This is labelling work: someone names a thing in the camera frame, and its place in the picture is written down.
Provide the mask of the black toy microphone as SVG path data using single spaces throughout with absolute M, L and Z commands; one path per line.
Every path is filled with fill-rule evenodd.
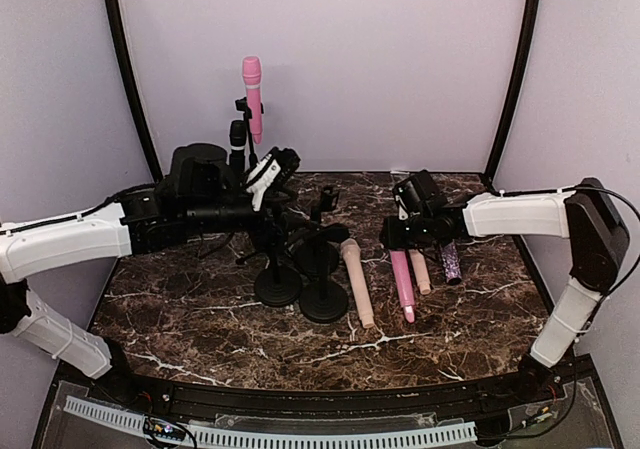
M 247 145 L 247 129 L 243 120 L 233 120 L 229 131 L 230 154 L 229 165 L 235 173 L 245 170 L 245 149 Z

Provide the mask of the black clip mic stand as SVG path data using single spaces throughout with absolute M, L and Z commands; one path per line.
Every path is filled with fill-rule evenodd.
M 341 223 L 324 227 L 322 234 L 329 242 L 341 243 L 349 238 L 349 229 Z M 318 250 L 318 276 L 310 279 L 299 298 L 301 313 L 310 321 L 330 324 L 347 312 L 349 301 L 346 290 L 329 278 L 327 255 L 324 248 Z

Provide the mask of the pink microphone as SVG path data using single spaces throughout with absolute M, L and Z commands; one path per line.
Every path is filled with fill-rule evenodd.
M 392 250 L 390 257 L 400 306 L 406 321 L 414 323 L 415 301 L 406 253 L 404 251 Z
M 251 111 L 251 117 L 249 118 L 250 133 L 253 142 L 260 144 L 263 135 L 261 100 L 262 67 L 261 61 L 257 56 L 247 56 L 243 59 L 242 78 L 245 85 L 247 106 Z

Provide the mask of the round-base stand of tall beige mic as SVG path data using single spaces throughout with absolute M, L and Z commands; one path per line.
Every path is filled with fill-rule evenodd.
M 302 279 L 300 274 L 279 260 L 284 250 L 286 236 L 276 224 L 270 223 L 261 234 L 260 252 L 268 259 L 254 282 L 257 300 L 269 307 L 284 307 L 293 304 L 300 296 Z

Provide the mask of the purple rhinestone microphone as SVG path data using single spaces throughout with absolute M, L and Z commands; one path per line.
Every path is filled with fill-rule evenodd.
M 445 282 L 448 285 L 458 285 L 461 282 L 462 275 L 459 255 L 454 242 L 440 246 L 440 258 Z

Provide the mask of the black tripod mic stand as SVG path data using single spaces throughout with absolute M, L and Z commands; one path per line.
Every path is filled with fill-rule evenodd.
M 269 264 L 278 259 L 285 251 L 290 234 L 306 224 L 303 216 L 294 214 L 289 208 L 297 199 L 298 193 L 286 185 L 266 190 L 260 217 L 246 230 L 253 251 L 238 257 L 237 265 L 244 265 L 260 254 L 267 256 Z

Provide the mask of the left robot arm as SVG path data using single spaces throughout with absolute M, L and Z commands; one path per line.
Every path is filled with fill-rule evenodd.
M 194 143 L 175 149 L 157 183 L 107 197 L 97 206 L 1 228 L 1 331 L 101 380 L 120 405 L 141 396 L 119 345 L 93 335 L 50 308 L 28 277 L 76 263 L 150 254 L 207 234 L 257 233 L 274 226 L 272 211 L 296 172 L 290 148 L 272 148 L 236 172 L 225 149 Z

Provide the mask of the tall beige microphone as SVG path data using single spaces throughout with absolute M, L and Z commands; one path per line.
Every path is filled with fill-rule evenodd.
M 375 325 L 374 314 L 362 267 L 361 249 L 353 238 L 348 238 L 342 242 L 340 249 L 361 325 L 364 329 L 373 328 Z

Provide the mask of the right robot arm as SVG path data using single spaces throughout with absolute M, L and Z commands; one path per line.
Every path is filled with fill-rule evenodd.
M 380 242 L 392 252 L 446 245 L 463 238 L 545 237 L 569 244 L 571 266 L 551 315 L 525 357 L 532 363 L 510 382 L 521 403 L 534 401 L 549 385 L 553 368 L 587 332 L 604 301 L 638 269 L 622 268 L 631 234 L 617 204 L 638 209 L 597 178 L 557 189 L 486 190 L 448 198 L 422 170 L 392 189 L 397 212 L 382 222 Z

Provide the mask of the beige microphone round head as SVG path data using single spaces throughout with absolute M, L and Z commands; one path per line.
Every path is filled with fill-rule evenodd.
M 430 294 L 432 292 L 432 284 L 424 255 L 417 249 L 410 249 L 408 253 L 420 293 L 422 295 Z

